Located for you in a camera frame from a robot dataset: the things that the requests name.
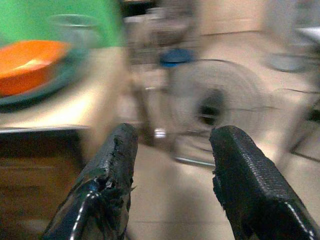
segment floor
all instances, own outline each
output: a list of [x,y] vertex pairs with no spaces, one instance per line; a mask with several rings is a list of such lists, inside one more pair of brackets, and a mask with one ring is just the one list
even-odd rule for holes
[[[302,125],[307,107],[315,101],[313,68],[303,73],[279,72],[266,67],[268,53],[285,49],[266,35],[256,32],[220,34],[202,39],[200,54],[204,59],[223,59],[238,63],[260,78],[259,86],[268,105],[275,107],[265,115],[259,126],[260,137],[254,139],[273,160],[289,184],[320,224],[320,163],[288,153],[290,143]],[[123,98],[124,120],[130,122],[125,106],[134,114],[130,96]],[[153,109],[155,128],[165,128],[162,113]],[[312,142],[317,148],[319,139]],[[133,240],[233,240],[230,224],[218,203],[212,184],[212,168],[179,163],[160,147],[140,144],[135,163],[134,186],[128,233]]]

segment green wall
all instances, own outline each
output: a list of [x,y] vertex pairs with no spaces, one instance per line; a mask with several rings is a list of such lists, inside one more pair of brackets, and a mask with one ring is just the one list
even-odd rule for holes
[[0,37],[18,40],[58,40],[48,17],[82,14],[100,23],[104,47],[122,45],[121,15],[117,0],[1,0]]

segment tiled floor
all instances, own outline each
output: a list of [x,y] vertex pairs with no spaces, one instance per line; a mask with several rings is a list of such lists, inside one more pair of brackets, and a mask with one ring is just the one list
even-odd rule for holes
[[[243,65],[259,76],[258,85],[278,109],[268,112],[255,139],[280,168],[293,189],[320,224],[320,163],[286,153],[293,131],[315,96],[285,89],[315,91],[314,73],[286,73],[267,68],[264,57],[285,52],[267,36],[235,33],[203,40],[205,59],[223,59]],[[161,113],[153,125],[163,127]],[[225,213],[214,193],[212,169],[173,161],[159,149],[140,145],[135,164],[128,225],[133,240],[232,240]]]

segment orange plastic basin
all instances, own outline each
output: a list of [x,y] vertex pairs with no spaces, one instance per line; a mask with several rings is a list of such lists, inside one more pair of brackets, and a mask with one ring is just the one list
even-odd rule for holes
[[19,41],[0,48],[0,95],[20,94],[44,84],[69,45],[60,41]]

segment orange bowl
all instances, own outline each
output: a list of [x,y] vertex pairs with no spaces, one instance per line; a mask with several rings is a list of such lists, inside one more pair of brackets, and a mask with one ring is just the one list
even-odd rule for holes
[[44,84],[69,50],[60,41],[19,41],[0,48],[0,95],[20,94]]

